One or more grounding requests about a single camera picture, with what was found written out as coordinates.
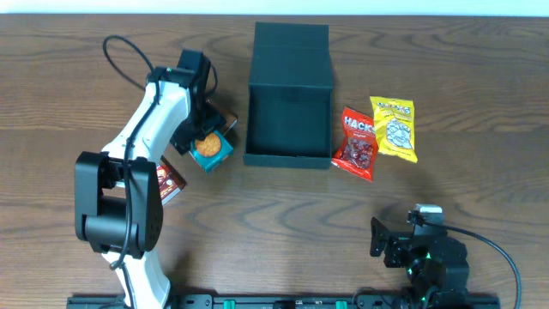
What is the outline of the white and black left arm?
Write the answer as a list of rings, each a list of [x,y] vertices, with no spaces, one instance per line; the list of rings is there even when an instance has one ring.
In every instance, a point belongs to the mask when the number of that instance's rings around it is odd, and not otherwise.
[[[69,308],[190,308],[191,296],[172,290],[155,248],[164,208],[157,168],[167,148],[180,153],[214,130],[205,105],[210,60],[184,50],[174,68],[147,76],[142,103],[100,152],[75,162],[75,233],[114,270],[124,293],[73,296]]]

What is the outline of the red Hello Panda box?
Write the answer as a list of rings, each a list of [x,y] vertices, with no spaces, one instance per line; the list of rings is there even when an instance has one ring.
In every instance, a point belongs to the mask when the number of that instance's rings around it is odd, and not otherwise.
[[[156,167],[162,205],[169,203],[187,185],[183,176],[162,156]]]

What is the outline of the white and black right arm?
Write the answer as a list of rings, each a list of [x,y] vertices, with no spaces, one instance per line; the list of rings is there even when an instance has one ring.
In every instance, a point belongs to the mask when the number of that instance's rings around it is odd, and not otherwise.
[[[391,232],[373,217],[370,255],[406,271],[410,286],[403,299],[410,308],[471,308],[468,252],[442,227],[444,214],[412,210],[407,218],[413,224],[409,233]]]

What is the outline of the brown Pocky box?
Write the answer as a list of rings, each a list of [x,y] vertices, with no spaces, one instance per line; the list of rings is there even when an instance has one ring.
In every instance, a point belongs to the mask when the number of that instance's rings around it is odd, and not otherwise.
[[[235,113],[216,104],[212,99],[206,100],[206,108],[208,126],[219,131],[222,136],[225,136],[238,122]]]

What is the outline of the red Hacks candy bag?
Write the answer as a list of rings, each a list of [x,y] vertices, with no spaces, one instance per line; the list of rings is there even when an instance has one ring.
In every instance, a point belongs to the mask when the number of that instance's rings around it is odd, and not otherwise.
[[[373,119],[346,106],[341,114],[341,124],[344,139],[332,158],[332,164],[372,181],[378,151]]]

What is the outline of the teal Chunkies cookie box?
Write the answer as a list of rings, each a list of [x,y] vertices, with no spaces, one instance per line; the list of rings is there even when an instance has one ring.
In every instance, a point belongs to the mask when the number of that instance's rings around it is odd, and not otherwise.
[[[202,141],[195,140],[190,148],[190,155],[206,173],[212,172],[232,153],[232,145],[217,130]]]

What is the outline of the yellow Hacks candy bag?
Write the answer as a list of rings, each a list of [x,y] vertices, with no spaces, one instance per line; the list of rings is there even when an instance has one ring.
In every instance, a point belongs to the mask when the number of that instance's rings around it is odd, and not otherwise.
[[[413,101],[380,96],[371,96],[370,101],[378,153],[417,163]]]

